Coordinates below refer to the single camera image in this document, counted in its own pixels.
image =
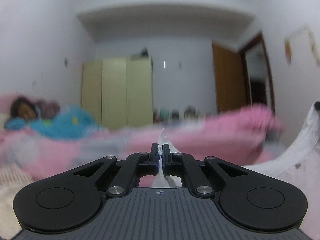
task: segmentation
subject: blue clothing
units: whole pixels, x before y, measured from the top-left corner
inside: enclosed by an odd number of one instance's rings
[[[32,130],[53,139],[79,139],[92,135],[99,126],[83,109],[72,106],[67,111],[58,113],[52,120],[32,120],[27,123],[20,118],[7,122],[6,129],[19,130],[30,125]]]

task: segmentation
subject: door frame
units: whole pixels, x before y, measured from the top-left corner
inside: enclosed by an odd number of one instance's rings
[[[250,97],[249,75],[248,75],[248,69],[247,69],[247,61],[245,59],[245,53],[249,49],[252,49],[258,43],[262,44],[264,57],[266,59],[266,64],[267,64],[269,87],[270,87],[270,97],[271,97],[271,109],[272,109],[273,113],[276,113],[271,66],[270,66],[270,61],[269,61],[269,57],[268,57],[268,53],[267,53],[267,49],[266,49],[266,44],[264,42],[262,32],[258,33],[251,41],[249,41],[245,46],[243,46],[239,50],[239,54],[240,54],[241,60],[242,60],[243,73],[244,73],[244,82],[245,82],[245,90],[246,90],[246,103],[248,105],[251,104],[251,97]]]

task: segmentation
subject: wardrobe door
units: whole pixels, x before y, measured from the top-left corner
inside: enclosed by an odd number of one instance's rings
[[[83,65],[82,108],[93,116],[98,124],[101,117],[102,61],[87,62]]]
[[[102,62],[102,125],[116,130],[127,125],[126,58]]]
[[[129,126],[153,123],[150,58],[127,59],[127,118]]]

